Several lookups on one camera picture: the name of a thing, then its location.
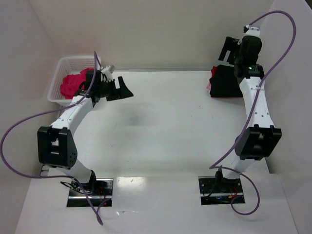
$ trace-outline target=wall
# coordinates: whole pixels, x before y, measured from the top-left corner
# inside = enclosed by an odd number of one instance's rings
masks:
[[[61,56],[96,49],[117,68],[214,64],[228,35],[273,0],[30,0]]]
[[[16,121],[56,108],[46,99],[58,56],[28,1],[0,0],[0,135]],[[4,153],[11,165],[38,175],[37,129],[55,115],[28,121],[7,138]],[[0,230],[12,234],[30,180],[15,175],[0,162]]]
[[[270,113],[283,133],[268,163],[271,172],[280,174],[299,233],[308,234],[312,232],[312,10],[304,0],[275,0],[270,10],[290,13],[297,25],[297,37],[289,54],[266,82]],[[260,62],[267,71],[289,45],[291,23],[282,15],[268,16],[261,35]]]

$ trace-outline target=gray wall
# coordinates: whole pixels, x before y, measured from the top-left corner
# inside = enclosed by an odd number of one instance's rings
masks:
[[[267,160],[279,173],[300,234],[312,233],[312,10],[304,0],[275,0],[270,10],[290,13],[297,25],[293,48],[266,82],[272,119],[282,139]],[[290,21],[282,15],[266,18],[261,27],[260,62],[267,71],[284,53],[292,37]]]
[[[58,56],[25,0],[0,0],[0,136],[16,121],[56,108],[46,99]],[[55,115],[38,117],[17,127],[4,144],[16,169],[39,174],[37,129]],[[8,170],[0,160],[0,233],[13,234],[30,180]]]
[[[211,69],[228,35],[273,0],[29,0],[63,56],[90,54],[116,68]]]

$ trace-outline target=robotic arm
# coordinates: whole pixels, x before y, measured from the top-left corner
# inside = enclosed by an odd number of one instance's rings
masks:
[[[226,38],[219,57],[219,60],[224,60],[227,51],[230,51],[227,62],[234,65],[234,75],[244,97],[247,116],[250,113],[256,92],[260,89],[249,125],[238,142],[235,152],[233,151],[229,155],[233,158],[230,167],[239,172],[244,172],[252,163],[269,157],[282,136],[281,129],[275,128],[271,120],[265,98],[264,83],[261,87],[258,86],[264,77],[262,66],[256,63],[261,47],[260,29],[246,26],[241,40]],[[239,178],[239,174],[226,171],[222,179],[229,181],[237,178]]]
[[[78,159],[77,149],[73,135],[84,117],[93,109],[101,98],[107,101],[133,97],[131,91],[125,85],[123,78],[118,77],[120,88],[116,88],[112,73],[113,65],[96,71],[96,76],[89,95],[75,107],[67,109],[48,127],[40,127],[37,132],[38,152],[40,163],[57,168],[68,176],[72,176],[84,186],[84,189],[92,193],[97,191],[98,183],[95,173],[86,168]],[[86,93],[91,84],[94,71],[88,71],[86,81],[83,82],[71,102],[75,104]],[[75,182],[72,188],[79,190]]]

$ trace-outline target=table surface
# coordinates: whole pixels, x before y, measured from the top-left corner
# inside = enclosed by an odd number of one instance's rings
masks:
[[[104,226],[90,208],[66,208],[68,189],[60,179],[32,180],[16,234],[297,233],[278,176],[269,174],[264,160],[246,172],[260,191],[255,214],[200,204],[198,176],[214,175],[209,166],[240,133],[242,99],[210,98],[210,72],[114,76],[123,76],[135,96],[101,100],[74,135],[80,161],[98,177],[115,180],[113,206],[101,209]],[[256,196],[245,179],[242,186],[246,204],[236,206],[246,212]]]

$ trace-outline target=white basket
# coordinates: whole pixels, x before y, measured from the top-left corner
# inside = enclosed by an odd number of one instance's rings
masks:
[[[64,77],[70,74],[79,74],[82,70],[94,67],[94,56],[71,56],[64,57],[58,61],[57,68],[54,72],[51,86],[48,92],[48,100],[56,102],[62,106],[68,106],[71,100],[65,99],[60,93],[60,85],[63,83]]]

